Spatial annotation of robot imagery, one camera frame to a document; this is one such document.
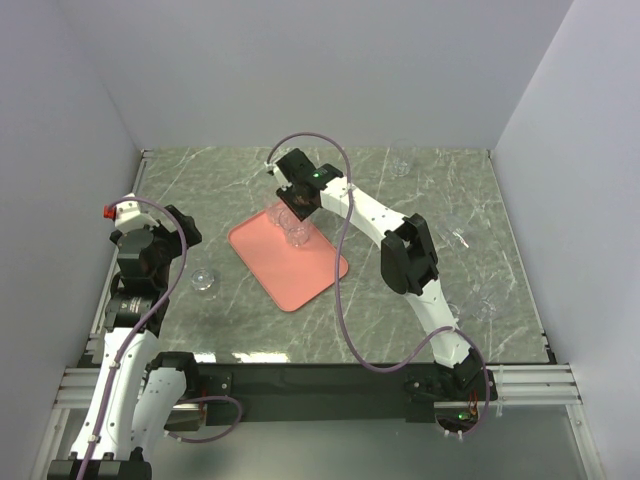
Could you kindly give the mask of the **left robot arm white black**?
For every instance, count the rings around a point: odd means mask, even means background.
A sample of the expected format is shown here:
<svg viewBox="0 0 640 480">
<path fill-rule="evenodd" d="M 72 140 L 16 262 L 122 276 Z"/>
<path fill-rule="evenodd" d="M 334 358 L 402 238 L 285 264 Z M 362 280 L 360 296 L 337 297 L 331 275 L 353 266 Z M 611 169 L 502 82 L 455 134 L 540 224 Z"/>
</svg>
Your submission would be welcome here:
<svg viewBox="0 0 640 480">
<path fill-rule="evenodd" d="M 158 208 L 173 224 L 168 230 L 144 211 Z M 114 224 L 110 235 L 119 269 L 105 308 L 103 355 L 81 430 L 67 458 L 54 460 L 49 479 L 149 479 L 150 456 L 173 405 L 193 400 L 201 377 L 191 371 L 192 355 L 180 358 L 165 386 L 140 390 L 157 351 L 169 297 L 180 277 L 170 273 L 174 259 L 185 261 L 202 240 L 192 217 L 176 207 L 129 194 L 104 208 Z"/>
</svg>

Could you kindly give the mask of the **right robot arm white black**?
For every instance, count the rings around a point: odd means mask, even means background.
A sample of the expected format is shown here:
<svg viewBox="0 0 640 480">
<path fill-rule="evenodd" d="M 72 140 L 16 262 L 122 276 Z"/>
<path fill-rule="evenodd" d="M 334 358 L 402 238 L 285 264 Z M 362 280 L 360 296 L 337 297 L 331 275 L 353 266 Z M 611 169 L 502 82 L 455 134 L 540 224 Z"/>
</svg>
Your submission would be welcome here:
<svg viewBox="0 0 640 480">
<path fill-rule="evenodd" d="M 464 399 L 471 391 L 491 397 L 491 380 L 479 349 L 460 331 L 439 279 L 438 257 L 426 220 L 396 212 L 350 181 L 349 172 L 330 164 L 315 166 L 299 149 L 267 164 L 278 184 L 277 196 L 300 220 L 318 209 L 344 219 L 342 236 L 353 226 L 380 251 L 380 274 L 401 296 L 427 334 L 436 384 L 445 399 Z"/>
</svg>

